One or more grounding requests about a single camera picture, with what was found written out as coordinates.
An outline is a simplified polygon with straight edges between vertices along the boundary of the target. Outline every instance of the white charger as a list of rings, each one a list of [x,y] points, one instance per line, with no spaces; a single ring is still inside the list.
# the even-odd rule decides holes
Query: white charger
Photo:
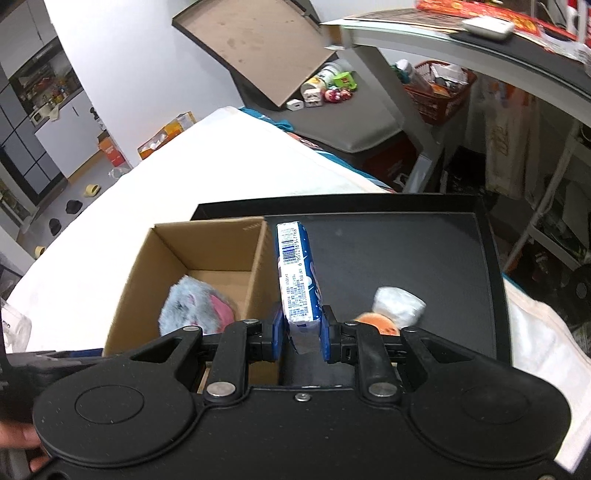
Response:
[[[515,30],[515,24],[495,17],[474,17],[462,21],[463,27],[473,35],[502,41]]]

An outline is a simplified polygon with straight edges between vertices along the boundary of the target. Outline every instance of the finger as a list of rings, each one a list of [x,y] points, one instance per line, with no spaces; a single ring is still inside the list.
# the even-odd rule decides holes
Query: finger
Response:
[[[0,422],[0,448],[35,448],[41,445],[33,425]]]
[[[47,463],[48,460],[49,460],[48,456],[37,457],[37,458],[34,458],[33,460],[31,460],[29,462],[29,467],[31,468],[31,472],[36,472],[37,470],[39,470],[43,465],[45,465]]]

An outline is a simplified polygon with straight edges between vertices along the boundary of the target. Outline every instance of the cardboard box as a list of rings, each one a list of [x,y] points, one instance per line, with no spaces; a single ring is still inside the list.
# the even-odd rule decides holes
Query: cardboard box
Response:
[[[108,132],[102,132],[98,136],[99,148],[105,153],[109,161],[114,167],[119,167],[125,163],[125,159],[121,152],[117,149],[115,142]]]
[[[273,234],[262,217],[163,223],[148,232],[125,284],[104,355],[159,337],[168,291],[183,275],[209,283],[238,306],[238,319],[263,319],[280,300]],[[276,384],[277,364],[250,366],[251,384]]]
[[[318,26],[291,1],[199,0],[176,15],[173,26],[277,106],[333,54]]]

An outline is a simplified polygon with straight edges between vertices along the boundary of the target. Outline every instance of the plastic basket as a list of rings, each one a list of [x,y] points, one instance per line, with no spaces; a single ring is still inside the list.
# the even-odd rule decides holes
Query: plastic basket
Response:
[[[422,75],[426,80],[431,79],[431,65],[449,65],[444,61],[427,60],[415,66],[418,74]],[[430,125],[443,125],[451,117],[453,117],[466,99],[470,96],[470,88],[478,78],[476,74],[470,70],[462,69],[468,76],[467,85],[460,90],[451,94],[451,97],[444,98],[431,93],[421,92],[409,85],[404,85],[404,89],[413,99],[418,108],[419,113],[426,123]]]

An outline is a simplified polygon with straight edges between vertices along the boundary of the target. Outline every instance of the orange box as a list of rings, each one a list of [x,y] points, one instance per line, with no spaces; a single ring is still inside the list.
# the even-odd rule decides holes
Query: orange box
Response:
[[[125,162],[123,154],[117,150],[108,132],[102,132],[99,135],[99,148],[105,152],[105,155],[114,167],[118,167]]]
[[[139,157],[142,160],[145,160],[160,147],[166,145],[174,137],[180,135],[195,123],[197,123],[197,121],[191,112],[181,113],[174,120],[164,125],[160,131],[150,138],[144,145],[138,148]]]

